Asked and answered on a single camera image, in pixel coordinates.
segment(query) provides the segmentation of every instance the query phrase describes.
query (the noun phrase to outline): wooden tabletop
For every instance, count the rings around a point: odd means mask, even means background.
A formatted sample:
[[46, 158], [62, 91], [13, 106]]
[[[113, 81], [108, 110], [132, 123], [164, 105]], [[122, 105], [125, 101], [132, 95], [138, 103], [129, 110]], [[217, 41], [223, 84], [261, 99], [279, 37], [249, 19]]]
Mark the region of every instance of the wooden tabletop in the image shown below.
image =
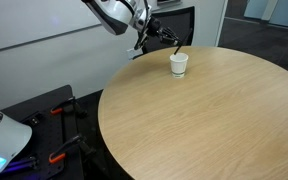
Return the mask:
[[104, 89], [99, 125], [134, 179], [288, 179], [288, 72], [216, 47], [182, 47], [186, 75], [171, 75], [174, 48], [144, 55]]

